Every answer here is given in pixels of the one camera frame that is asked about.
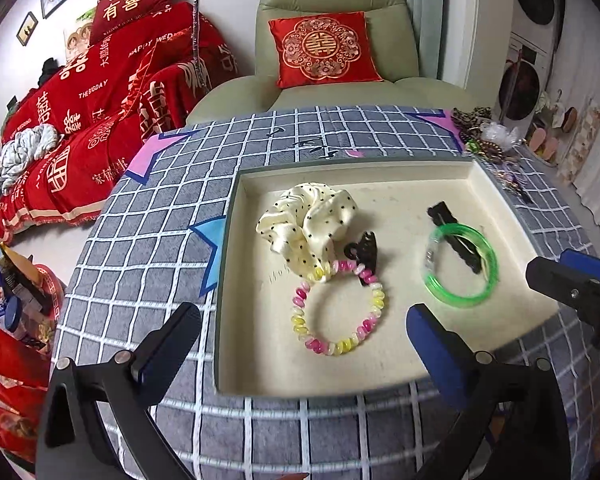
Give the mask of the green translucent bangle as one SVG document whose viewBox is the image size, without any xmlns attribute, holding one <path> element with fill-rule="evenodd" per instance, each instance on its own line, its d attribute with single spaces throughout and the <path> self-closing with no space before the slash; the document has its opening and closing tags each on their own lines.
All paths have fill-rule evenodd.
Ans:
<svg viewBox="0 0 600 480">
<path fill-rule="evenodd" d="M 474 228 L 450 223 L 428 238 L 422 280 L 431 296 L 457 309 L 478 306 L 498 284 L 498 258 L 488 240 Z"/>
</svg>

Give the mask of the small black claw clip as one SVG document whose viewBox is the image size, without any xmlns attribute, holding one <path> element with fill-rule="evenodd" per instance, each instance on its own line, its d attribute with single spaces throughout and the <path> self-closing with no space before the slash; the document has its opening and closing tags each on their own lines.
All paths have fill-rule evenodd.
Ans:
<svg viewBox="0 0 600 480">
<path fill-rule="evenodd" d="M 378 248 L 374 232 L 365 231 L 358 242 L 351 242 L 343 248 L 344 256 L 355 263 L 355 267 L 362 266 L 358 280 L 363 287 L 372 284 L 376 276 Z"/>
</svg>

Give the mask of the grey shallow tray box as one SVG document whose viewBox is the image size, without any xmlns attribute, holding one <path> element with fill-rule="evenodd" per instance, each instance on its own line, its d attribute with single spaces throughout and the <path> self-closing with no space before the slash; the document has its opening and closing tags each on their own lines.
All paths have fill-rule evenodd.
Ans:
<svg viewBox="0 0 600 480">
<path fill-rule="evenodd" d="M 319 340 L 353 336 L 373 312 L 372 293 L 352 273 L 314 285 L 303 306 L 300 285 L 256 224 L 288 188 L 317 182 L 346 190 L 358 214 L 345 237 L 374 232 L 376 274 L 384 289 L 381 315 L 370 336 L 343 356 L 310 349 L 292 328 L 304 318 Z M 434 222 L 428 209 L 445 203 L 460 223 L 488 240 L 498 258 L 498 284 L 478 306 L 457 309 L 431 296 L 422 263 Z M 371 158 L 242 170 L 228 210 L 214 340 L 214 384 L 229 396 L 312 398 L 345 396 L 405 384 L 425 375 L 407 337 L 413 304 L 426 304 L 439 322 L 472 350 L 494 350 L 535 330 L 558 310 L 531 290 L 527 264 L 539 246 L 498 189 L 471 159 Z"/>
</svg>

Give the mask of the cream polka dot scrunchie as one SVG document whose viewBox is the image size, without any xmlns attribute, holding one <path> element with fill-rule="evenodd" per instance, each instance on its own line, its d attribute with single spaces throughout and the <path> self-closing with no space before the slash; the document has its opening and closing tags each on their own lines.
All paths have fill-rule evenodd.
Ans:
<svg viewBox="0 0 600 480">
<path fill-rule="evenodd" d="M 326 282 L 335 273 L 335 244 L 346 237 L 357 214 L 348 191 L 304 182 L 276 198 L 261 214 L 256 232 L 293 274 Z"/>
</svg>

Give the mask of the pile of spare jewelry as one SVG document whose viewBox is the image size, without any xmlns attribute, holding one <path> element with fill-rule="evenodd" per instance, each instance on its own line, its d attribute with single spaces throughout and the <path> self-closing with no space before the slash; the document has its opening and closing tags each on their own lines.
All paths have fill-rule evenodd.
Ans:
<svg viewBox="0 0 600 480">
<path fill-rule="evenodd" d="M 460 143 L 463 144 L 464 149 L 485 162 L 495 165 L 495 177 L 501 185 L 525 204 L 532 204 L 533 200 L 529 193 L 513 171 L 507 167 L 509 162 L 514 162 L 514 156 L 510 154 L 516 143 L 513 131 L 494 122 L 490 107 L 477 106 L 473 110 L 459 110 L 454 107 L 451 120 L 458 130 Z"/>
</svg>

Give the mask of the slipper rack with slippers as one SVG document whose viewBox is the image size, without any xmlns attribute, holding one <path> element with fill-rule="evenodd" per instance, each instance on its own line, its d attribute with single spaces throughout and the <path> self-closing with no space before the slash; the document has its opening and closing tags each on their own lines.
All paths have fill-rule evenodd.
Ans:
<svg viewBox="0 0 600 480">
<path fill-rule="evenodd" d="M 565 106 L 562 92 L 552 101 L 540 94 L 526 136 L 531 153 L 553 167 L 565 185 L 575 184 L 600 132 L 600 104 L 588 99 L 583 110 Z"/>
</svg>

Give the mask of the blue star paper marker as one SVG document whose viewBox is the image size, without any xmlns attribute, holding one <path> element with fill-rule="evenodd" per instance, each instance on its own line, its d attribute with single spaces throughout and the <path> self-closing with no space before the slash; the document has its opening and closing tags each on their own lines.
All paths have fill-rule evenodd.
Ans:
<svg viewBox="0 0 600 480">
<path fill-rule="evenodd" d="M 213 292 L 219 283 L 223 244 L 225 238 L 226 217 L 217 216 L 193 224 L 189 229 L 203 240 L 210 248 L 210 256 L 204 266 L 199 296 Z"/>
</svg>

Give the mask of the pink star paper marker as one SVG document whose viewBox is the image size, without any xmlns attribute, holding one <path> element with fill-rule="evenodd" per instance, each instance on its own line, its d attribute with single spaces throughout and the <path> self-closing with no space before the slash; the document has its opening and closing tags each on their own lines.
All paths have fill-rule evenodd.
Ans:
<svg viewBox="0 0 600 480">
<path fill-rule="evenodd" d="M 149 180 L 152 168 L 159 155 L 172 148 L 190 136 L 194 136 L 198 131 L 194 130 L 174 130 L 171 132 L 158 133 L 149 138 L 143 147 L 137 152 L 134 158 L 126 167 L 124 175 L 139 184 L 146 184 Z"/>
</svg>

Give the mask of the grey white knotted cloth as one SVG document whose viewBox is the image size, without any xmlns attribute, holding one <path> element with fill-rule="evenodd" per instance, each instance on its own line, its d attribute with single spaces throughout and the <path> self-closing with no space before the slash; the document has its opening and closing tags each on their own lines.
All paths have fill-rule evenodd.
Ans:
<svg viewBox="0 0 600 480">
<path fill-rule="evenodd" d="M 15 185 L 32 162 L 57 148 L 60 135 L 56 128 L 42 124 L 17 132 L 2 148 L 0 156 L 0 198 Z"/>
</svg>

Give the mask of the red printed bedspread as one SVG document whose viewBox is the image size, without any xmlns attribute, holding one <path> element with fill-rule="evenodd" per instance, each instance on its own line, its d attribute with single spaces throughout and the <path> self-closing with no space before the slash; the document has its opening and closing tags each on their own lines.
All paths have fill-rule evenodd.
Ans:
<svg viewBox="0 0 600 480">
<path fill-rule="evenodd" d="M 0 197 L 0 240 L 29 226 L 96 219 L 148 138 L 183 127 L 207 89 L 237 74 L 221 33 L 188 2 L 89 47 L 31 92 L 5 127 L 3 142 L 39 124 L 53 126 L 59 142 Z"/>
</svg>

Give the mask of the white washing machine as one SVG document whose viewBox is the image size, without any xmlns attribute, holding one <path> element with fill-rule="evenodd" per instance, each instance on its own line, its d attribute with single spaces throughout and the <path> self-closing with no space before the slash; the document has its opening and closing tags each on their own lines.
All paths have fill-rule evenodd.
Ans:
<svg viewBox="0 0 600 480">
<path fill-rule="evenodd" d="M 494 113 L 528 131 L 553 59 L 559 0 L 514 0 L 512 30 Z"/>
</svg>

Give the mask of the red embroidered cushion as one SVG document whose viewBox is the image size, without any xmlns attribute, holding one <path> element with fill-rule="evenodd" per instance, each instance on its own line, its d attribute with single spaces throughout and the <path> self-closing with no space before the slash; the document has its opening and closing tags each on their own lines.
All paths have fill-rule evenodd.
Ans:
<svg viewBox="0 0 600 480">
<path fill-rule="evenodd" d="M 381 81 L 361 11 L 276 18 L 268 28 L 278 56 L 278 88 Z"/>
</svg>

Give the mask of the red bed pillow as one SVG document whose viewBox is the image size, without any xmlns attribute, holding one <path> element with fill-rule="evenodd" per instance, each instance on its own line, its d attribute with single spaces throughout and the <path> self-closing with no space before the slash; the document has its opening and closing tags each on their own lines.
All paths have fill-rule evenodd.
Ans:
<svg viewBox="0 0 600 480">
<path fill-rule="evenodd" d="M 98 44 L 116 30 L 164 10 L 172 0 L 98 0 L 92 21 L 90 44 Z"/>
</svg>

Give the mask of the small framed wall picture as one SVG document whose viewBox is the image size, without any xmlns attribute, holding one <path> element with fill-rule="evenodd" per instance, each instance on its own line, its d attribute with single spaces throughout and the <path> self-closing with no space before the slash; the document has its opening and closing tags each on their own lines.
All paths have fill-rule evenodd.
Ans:
<svg viewBox="0 0 600 480">
<path fill-rule="evenodd" d="M 29 11 L 22 21 L 16 35 L 18 41 L 23 47 L 25 47 L 30 41 L 36 26 L 38 26 L 38 19 L 31 11 Z"/>
</svg>

